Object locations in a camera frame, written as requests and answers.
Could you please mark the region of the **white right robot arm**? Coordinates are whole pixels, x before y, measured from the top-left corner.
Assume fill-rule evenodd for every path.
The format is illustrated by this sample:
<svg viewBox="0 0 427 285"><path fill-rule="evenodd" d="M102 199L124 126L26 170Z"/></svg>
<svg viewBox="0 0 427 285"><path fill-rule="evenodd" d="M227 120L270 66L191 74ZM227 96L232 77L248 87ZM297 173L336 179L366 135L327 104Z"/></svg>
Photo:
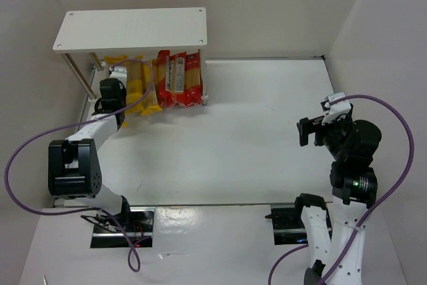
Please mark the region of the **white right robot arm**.
<svg viewBox="0 0 427 285"><path fill-rule="evenodd" d="M304 284L361 284L366 227L357 224L376 201L378 181L370 164L382 133L373 123L349 115L329 124L322 120L303 118L297 124L301 146L312 133L315 146L325 146L334 159L333 202L327 205L312 194L295 201L310 250Z"/></svg>

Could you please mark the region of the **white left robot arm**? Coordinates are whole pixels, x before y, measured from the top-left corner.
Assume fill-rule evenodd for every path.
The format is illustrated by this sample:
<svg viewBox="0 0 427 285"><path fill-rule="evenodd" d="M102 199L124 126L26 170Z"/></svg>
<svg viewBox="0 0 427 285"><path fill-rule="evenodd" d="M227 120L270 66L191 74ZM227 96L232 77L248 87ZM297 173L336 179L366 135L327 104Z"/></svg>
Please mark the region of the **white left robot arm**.
<svg viewBox="0 0 427 285"><path fill-rule="evenodd" d="M130 206L125 197L103 184L97 152L115 134L125 119L126 89L114 78L100 82L101 97L95 103L91 123L48 148L48 190L52 196L80 200L86 206L127 220Z"/></svg>

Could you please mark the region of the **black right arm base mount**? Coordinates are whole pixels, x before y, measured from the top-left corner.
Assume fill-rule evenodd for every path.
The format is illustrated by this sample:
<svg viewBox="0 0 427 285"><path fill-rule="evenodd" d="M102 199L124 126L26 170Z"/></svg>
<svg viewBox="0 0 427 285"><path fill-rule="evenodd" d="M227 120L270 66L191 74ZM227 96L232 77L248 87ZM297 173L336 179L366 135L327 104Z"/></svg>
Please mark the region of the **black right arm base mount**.
<svg viewBox="0 0 427 285"><path fill-rule="evenodd" d="M306 229L298 215L295 205L282 204L270 206L271 213L265 216L273 227L274 244L303 245L308 243Z"/></svg>

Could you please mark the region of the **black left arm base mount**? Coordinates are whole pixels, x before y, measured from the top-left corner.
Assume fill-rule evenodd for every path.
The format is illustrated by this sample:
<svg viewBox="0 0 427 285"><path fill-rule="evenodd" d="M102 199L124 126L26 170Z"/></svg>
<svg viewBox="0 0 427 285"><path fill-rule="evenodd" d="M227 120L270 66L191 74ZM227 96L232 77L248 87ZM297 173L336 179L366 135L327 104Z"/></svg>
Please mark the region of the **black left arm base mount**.
<svg viewBox="0 0 427 285"><path fill-rule="evenodd" d="M93 226L91 248L128 248L124 235L115 222L106 216L81 215L81 218ZM153 242L155 209L134 207L130 209L127 221L117 217L131 243L137 248L150 248Z"/></svg>

